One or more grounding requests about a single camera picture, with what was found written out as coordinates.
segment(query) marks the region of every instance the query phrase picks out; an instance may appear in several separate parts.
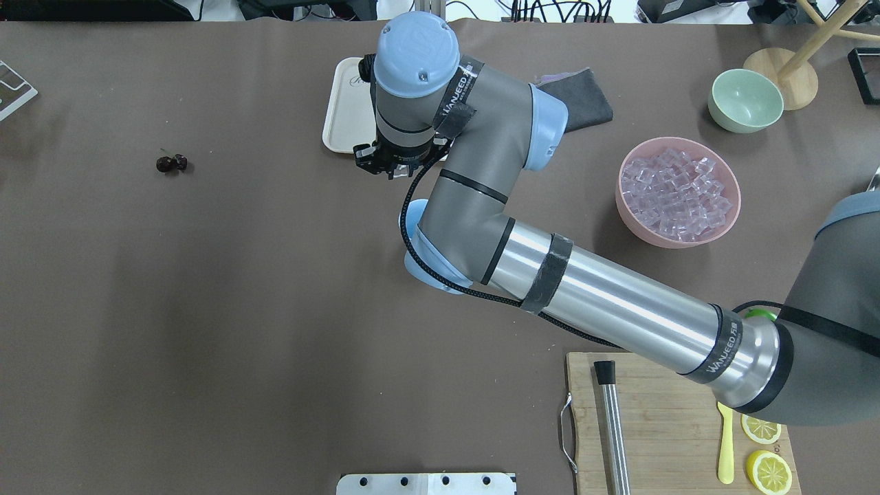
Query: black frame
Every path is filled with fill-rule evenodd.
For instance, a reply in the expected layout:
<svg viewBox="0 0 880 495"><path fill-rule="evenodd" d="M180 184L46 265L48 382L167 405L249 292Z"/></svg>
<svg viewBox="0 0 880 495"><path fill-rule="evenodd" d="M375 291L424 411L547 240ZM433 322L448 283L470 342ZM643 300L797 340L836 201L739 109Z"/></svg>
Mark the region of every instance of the black frame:
<svg viewBox="0 0 880 495"><path fill-rule="evenodd" d="M862 58L870 56L880 59L880 48L853 48L849 52L849 66L853 69L855 83L859 86L859 93L862 94L862 101L865 105L880 105L880 85L873 88L865 77L865 68L862 65Z"/></svg>

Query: light blue joint cover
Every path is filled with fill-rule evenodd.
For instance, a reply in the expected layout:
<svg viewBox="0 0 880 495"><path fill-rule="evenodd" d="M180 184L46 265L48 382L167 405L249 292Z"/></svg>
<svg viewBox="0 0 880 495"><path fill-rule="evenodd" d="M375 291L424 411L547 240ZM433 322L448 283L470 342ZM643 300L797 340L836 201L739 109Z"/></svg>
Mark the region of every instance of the light blue joint cover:
<svg viewBox="0 0 880 495"><path fill-rule="evenodd" d="M553 157L556 146L559 146L565 134L568 107L536 85L529 86L532 89L532 140L523 168L540 171Z"/></svg>
<svg viewBox="0 0 880 495"><path fill-rule="evenodd" d="M458 38L445 21L427 12L406 12L382 28L373 71L387 92L420 98L445 88L460 59Z"/></svg>
<svg viewBox="0 0 880 495"><path fill-rule="evenodd" d="M416 199L409 204L409 209L407 209L407 234L409 234L409 240L413 243L415 252L419 255L422 261L426 262L428 266L431 267L432 270L448 278L450 282L454 282L462 287L470 287L473 285L473 281L468 280L467 277L462 275L457 268L452 266L452 263L446 260L446 258L440 254L440 251L437 251L437 248L431 244L431 241L425 237L425 234L422 233L422 229L419 228L419 221L422 220L422 213L424 213L426 206L428 206L427 199ZM422 270L422 267L416 264L415 260L408 252L403 258L403 265L407 267L407 271L410 275L418 278L431 287L446 291L450 294L461 293L441 284L431 275L428 275L425 270Z"/></svg>
<svg viewBox="0 0 880 495"><path fill-rule="evenodd" d="M845 197L834 205L828 218L816 232L816 237L829 225L840 222L841 220L854 217L856 215L864 215L865 213L875 213L880 211L880 191L867 191Z"/></svg>

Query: black rubber cap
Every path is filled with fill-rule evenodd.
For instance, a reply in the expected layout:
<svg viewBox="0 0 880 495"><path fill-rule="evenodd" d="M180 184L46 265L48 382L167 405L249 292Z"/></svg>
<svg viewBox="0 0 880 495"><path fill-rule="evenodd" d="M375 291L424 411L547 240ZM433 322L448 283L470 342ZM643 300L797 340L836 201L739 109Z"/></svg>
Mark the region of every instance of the black rubber cap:
<svg viewBox="0 0 880 495"><path fill-rule="evenodd" d="M596 368L596 380L599 385L614 385L614 361L596 361L593 363Z"/></svg>
<svg viewBox="0 0 880 495"><path fill-rule="evenodd" d="M373 63L376 61L376 54L371 53L363 56L357 63L357 75L361 77L364 83L371 83L373 79Z"/></svg>

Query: cable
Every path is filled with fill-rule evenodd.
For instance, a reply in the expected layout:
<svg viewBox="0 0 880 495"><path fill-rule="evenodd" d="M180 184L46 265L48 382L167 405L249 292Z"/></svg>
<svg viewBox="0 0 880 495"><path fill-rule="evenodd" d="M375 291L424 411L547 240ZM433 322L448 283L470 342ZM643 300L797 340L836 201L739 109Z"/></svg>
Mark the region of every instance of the cable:
<svg viewBox="0 0 880 495"><path fill-rule="evenodd" d="M403 243L407 247L407 252L409 253L409 255L412 256L415 263L419 265L419 268L424 270L425 273L427 273L428 275L431 275L436 281L440 282L441 284L469 296L499 302L508 306L521 307L523 304L522 301L496 296L488 292L475 291L474 289L456 284L450 279L440 275L439 273L434 271L434 269L428 266L428 264L419 256L419 254L415 252L415 247L413 247L413 243L409 239L409 232L407 232L407 212L409 210L409 204L413 201L413 194L415 194L415 189L419 186L419 182L422 180L422 177L425 176L428 170L430 170L430 168L433 167L434 164L440 160L440 158L442 158L446 153L449 152L450 146L451 143L447 143L431 153L427 158L425 166L418 174L415 175L415 177L413 178L413 183L409 186L407 196L403 200L403 206L400 208L400 236L403 238ZM595 342L597 344L607 345L609 347L615 347L618 349L620 348L618 345L612 344L605 339L584 333L581 330L576 329L563 321L559 321L556 318L553 318L553 316L544 313L543 311L538 313L538 316L546 321L551 322L553 325L556 325L557 327L586 340Z"/></svg>
<svg viewBox="0 0 880 495"><path fill-rule="evenodd" d="M454 5L454 4L461 4L461 5L464 5L465 8L468 9L468 10L471 12L471 15L473 16L473 18L475 18L475 19L477 19L477 20L481 20L480 18L477 17L477 14L473 11L473 9L471 8L470 5L465 4L464 2L460 2L459 0L452 0L451 2L446 2L446 6L447 6L447 7L450 6L450 5Z"/></svg>
<svg viewBox="0 0 880 495"><path fill-rule="evenodd" d="M556 2L556 0L553 0L553 5L556 6L556 11L559 12L559 18L562 18L562 6L559 5L559 3Z"/></svg>
<svg viewBox="0 0 880 495"><path fill-rule="evenodd" d="M315 16L316 18L325 18L325 19L329 19L329 20L335 20L335 19L338 19L338 17L336 17L336 16L333 16L333 17L329 18L329 17L325 17L325 16L320 16L320 15L314 13L314 12L311 12L311 14L312 14L313 16Z"/></svg>
<svg viewBox="0 0 880 495"><path fill-rule="evenodd" d="M574 12L575 16L572 19L572 22L577 22L577 15L581 12L582 7L586 7L587 11L583 14L583 22L587 22L587 18L592 18L592 16L596 15L596 9L593 8L592 4L589 2L577 2L578 5L575 5L568 11L568 15L565 16L565 19L568 20L568 17L571 16L571 13Z"/></svg>
<svg viewBox="0 0 880 495"><path fill-rule="evenodd" d="M532 17L532 21L535 20L535 6L536 6L536 5L538 6L538 8L539 8L540 11L541 11L541 19L544 20L544 22L547 22L547 15L546 15L546 13L544 12L544 5L541 3L541 0L535 0L535 1L532 3L532 15L531 15L531 17Z"/></svg>
<svg viewBox="0 0 880 495"><path fill-rule="evenodd" d="M194 21L200 21L200 20L202 20L202 9L204 9L204 8L205 8L205 0L202 0L202 2L199 4L199 18L194 18L194 19L193 19Z"/></svg>
<svg viewBox="0 0 880 495"><path fill-rule="evenodd" d="M775 307L777 309L782 308L782 304L780 304L778 302L757 299L757 300L750 300L749 302L745 302L737 307L734 307L733 312L734 313L741 313L744 309L748 309L750 307L755 307L755 306Z"/></svg>

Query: robotic arm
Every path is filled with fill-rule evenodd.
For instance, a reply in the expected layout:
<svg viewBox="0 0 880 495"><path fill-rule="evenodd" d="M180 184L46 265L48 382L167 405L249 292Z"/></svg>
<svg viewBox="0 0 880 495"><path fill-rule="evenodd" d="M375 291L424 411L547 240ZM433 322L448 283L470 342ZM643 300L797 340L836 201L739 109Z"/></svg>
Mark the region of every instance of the robotic arm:
<svg viewBox="0 0 880 495"><path fill-rule="evenodd" d="M499 288L525 311L649 358L740 412L825 425L880 415L880 193L841 202L817 236L777 321L742 320L504 213L522 169L561 140L564 104L458 51L442 19L410 12L382 30L371 80L377 141L356 163L409 175L454 140L423 213L416 257L455 284ZM412 259L407 268L434 286Z"/></svg>

